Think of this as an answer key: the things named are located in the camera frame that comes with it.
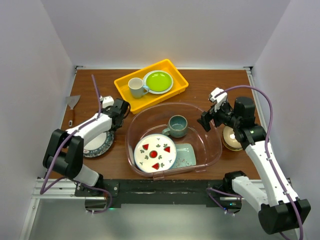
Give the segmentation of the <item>aluminium table frame rail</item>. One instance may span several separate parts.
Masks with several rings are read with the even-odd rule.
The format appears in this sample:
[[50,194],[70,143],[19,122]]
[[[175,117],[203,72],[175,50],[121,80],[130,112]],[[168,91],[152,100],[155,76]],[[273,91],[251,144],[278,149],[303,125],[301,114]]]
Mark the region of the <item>aluminium table frame rail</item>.
[[269,181],[268,183],[264,184],[265,187],[270,186],[270,191],[267,192],[268,200],[275,201],[277,207],[282,204],[292,207],[293,220],[297,222],[297,227],[294,227],[294,229],[299,230],[298,238],[302,240],[304,238],[303,218],[301,213],[299,213],[297,207],[300,198],[293,190],[287,179],[285,179],[285,175],[283,174],[276,160],[276,157],[272,153],[272,145],[270,143],[270,132],[273,123],[272,103],[269,97],[262,90],[257,88],[254,80],[253,69],[248,68],[246,72],[249,79],[251,90],[256,91],[255,93],[253,93],[254,99],[258,100],[258,94],[261,94],[265,98],[269,106],[269,123],[266,123],[265,120],[263,121],[263,124],[267,126],[266,137],[263,142],[263,148],[265,151],[265,160],[268,162],[268,164],[266,165],[266,175],[262,177],[262,179],[268,179]]

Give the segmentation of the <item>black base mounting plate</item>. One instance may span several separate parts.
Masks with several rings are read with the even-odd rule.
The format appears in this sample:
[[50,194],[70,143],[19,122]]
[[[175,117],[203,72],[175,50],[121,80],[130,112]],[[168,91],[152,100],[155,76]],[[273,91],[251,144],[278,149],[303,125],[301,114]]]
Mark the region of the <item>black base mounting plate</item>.
[[242,207],[239,198],[207,191],[207,188],[213,188],[223,192],[221,180],[105,179],[104,188],[112,196],[111,208],[121,208],[125,204],[205,205],[213,208],[219,203],[224,209],[237,213]]

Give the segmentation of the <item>watermelon plate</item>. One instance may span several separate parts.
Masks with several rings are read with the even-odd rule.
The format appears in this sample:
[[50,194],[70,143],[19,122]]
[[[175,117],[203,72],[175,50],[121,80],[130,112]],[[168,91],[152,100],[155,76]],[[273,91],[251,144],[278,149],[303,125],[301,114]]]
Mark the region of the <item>watermelon plate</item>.
[[177,148],[173,140],[155,133],[143,137],[133,152],[135,165],[145,173],[169,170],[177,158]]

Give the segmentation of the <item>green plate white rim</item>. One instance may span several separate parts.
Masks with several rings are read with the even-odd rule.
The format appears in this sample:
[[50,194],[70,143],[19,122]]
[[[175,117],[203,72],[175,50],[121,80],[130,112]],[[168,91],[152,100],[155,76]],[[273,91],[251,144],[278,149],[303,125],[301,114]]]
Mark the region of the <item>green plate white rim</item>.
[[142,80],[149,88],[149,92],[156,95],[167,93],[174,85],[173,77],[163,70],[150,71]]

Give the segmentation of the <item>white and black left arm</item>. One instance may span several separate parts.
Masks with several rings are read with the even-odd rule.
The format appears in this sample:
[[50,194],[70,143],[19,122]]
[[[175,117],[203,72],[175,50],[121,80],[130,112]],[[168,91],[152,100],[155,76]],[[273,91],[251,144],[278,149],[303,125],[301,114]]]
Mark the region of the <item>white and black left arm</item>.
[[46,187],[49,175],[56,172],[81,183],[92,196],[99,196],[104,190],[103,176],[84,164],[84,146],[102,133],[121,128],[130,108],[127,101],[117,98],[112,105],[101,107],[81,125],[67,130],[54,130],[42,162],[47,174],[40,193],[44,194],[50,188]]

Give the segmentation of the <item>beige bowl with black rim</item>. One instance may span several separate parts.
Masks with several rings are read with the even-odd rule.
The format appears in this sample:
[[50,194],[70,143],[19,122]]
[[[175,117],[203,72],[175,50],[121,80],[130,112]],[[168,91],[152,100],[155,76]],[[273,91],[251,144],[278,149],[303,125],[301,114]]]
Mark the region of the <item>beige bowl with black rim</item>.
[[229,127],[229,126],[225,126],[222,130],[222,140],[223,142],[231,145],[231,146],[236,146],[236,145],[241,145],[235,137],[235,133],[234,130]]

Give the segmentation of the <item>yellow patterned bowl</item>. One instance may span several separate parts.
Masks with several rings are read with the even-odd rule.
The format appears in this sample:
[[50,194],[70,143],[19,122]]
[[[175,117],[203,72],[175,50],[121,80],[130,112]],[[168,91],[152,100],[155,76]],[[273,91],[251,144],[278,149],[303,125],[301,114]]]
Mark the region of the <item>yellow patterned bowl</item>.
[[233,145],[229,145],[225,142],[223,142],[223,145],[230,151],[233,151],[233,152],[238,152],[238,151],[242,151],[243,148],[240,144],[237,144],[236,146],[233,146]]

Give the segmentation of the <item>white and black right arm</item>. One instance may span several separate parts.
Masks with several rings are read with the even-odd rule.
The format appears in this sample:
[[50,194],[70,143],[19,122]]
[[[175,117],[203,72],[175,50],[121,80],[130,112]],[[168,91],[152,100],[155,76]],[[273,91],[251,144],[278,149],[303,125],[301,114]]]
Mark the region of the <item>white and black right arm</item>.
[[249,97],[237,97],[231,106],[226,95],[209,98],[213,103],[197,120],[206,132],[210,123],[232,128],[235,139],[253,162],[264,190],[256,187],[242,171],[225,174],[223,192],[230,197],[240,195],[257,212],[263,230],[269,234],[301,229],[311,206],[307,199],[300,199],[282,173],[264,128],[256,123],[255,103]]

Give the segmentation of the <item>yellow plastic tray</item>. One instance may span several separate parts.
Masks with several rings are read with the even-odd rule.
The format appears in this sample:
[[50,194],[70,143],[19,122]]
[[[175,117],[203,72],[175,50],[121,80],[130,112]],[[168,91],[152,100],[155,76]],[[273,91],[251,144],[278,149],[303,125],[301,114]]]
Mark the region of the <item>yellow plastic tray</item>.
[[[151,71],[165,71],[170,74],[173,77],[172,88],[168,92],[162,94],[153,94],[149,92],[139,99],[134,98],[128,86],[129,80],[135,77],[142,79]],[[164,59],[116,79],[114,85],[121,97],[130,103],[130,111],[133,114],[137,114],[148,107],[152,107],[184,92],[189,86],[189,83],[169,59]]]

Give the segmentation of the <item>teal glazed ceramic mug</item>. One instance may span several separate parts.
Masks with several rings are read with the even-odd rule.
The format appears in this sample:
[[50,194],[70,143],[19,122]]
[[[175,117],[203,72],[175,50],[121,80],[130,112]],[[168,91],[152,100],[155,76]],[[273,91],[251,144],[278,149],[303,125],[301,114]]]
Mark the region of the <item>teal glazed ceramic mug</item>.
[[162,134],[173,138],[182,138],[187,134],[187,132],[187,119],[182,115],[174,115],[169,119],[167,128],[162,131]]

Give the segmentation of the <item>clear plastic bin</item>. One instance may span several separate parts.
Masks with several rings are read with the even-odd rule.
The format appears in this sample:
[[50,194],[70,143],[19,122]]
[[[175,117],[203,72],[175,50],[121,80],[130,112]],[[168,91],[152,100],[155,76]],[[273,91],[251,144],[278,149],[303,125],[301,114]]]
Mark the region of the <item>clear plastic bin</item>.
[[[159,180],[185,172],[203,172],[207,167],[215,164],[222,155],[222,142],[213,123],[210,124],[211,130],[206,132],[197,122],[202,112],[202,109],[191,103],[169,102],[149,107],[138,113],[129,125],[125,136],[125,150],[131,169],[140,176]],[[196,165],[170,168],[154,173],[141,171],[134,160],[134,150],[137,143],[148,135],[162,134],[162,131],[167,128],[170,118],[175,115],[181,115],[187,119],[187,134],[181,138],[174,138],[170,135],[167,137],[173,140],[175,145],[191,144],[196,157]]]

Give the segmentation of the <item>dark green lettered plate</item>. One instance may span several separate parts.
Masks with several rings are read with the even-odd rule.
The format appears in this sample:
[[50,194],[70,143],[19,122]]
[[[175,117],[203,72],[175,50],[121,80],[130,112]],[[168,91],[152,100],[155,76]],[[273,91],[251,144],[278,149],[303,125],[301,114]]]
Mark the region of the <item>dark green lettered plate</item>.
[[84,146],[83,156],[89,159],[102,156],[110,149],[114,143],[114,140],[114,131],[106,131],[101,133]]

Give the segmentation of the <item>mint divided rectangular plate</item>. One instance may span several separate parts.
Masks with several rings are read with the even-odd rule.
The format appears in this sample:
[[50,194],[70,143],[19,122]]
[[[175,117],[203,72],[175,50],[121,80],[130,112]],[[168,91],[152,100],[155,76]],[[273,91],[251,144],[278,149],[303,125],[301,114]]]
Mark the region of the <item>mint divided rectangular plate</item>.
[[176,159],[171,169],[191,167],[197,164],[194,148],[189,143],[176,144]]

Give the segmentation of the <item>grey triangular scraper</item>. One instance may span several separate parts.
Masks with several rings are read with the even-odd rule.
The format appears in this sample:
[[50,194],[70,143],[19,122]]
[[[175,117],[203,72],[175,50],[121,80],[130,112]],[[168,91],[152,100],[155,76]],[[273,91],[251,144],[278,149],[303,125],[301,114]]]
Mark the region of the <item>grey triangular scraper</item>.
[[69,121],[72,121],[72,124],[74,123],[74,120],[75,120],[74,108],[77,105],[78,101],[80,100],[80,97],[81,97],[80,95],[73,95],[73,96],[67,96],[66,97],[66,103],[70,108]]

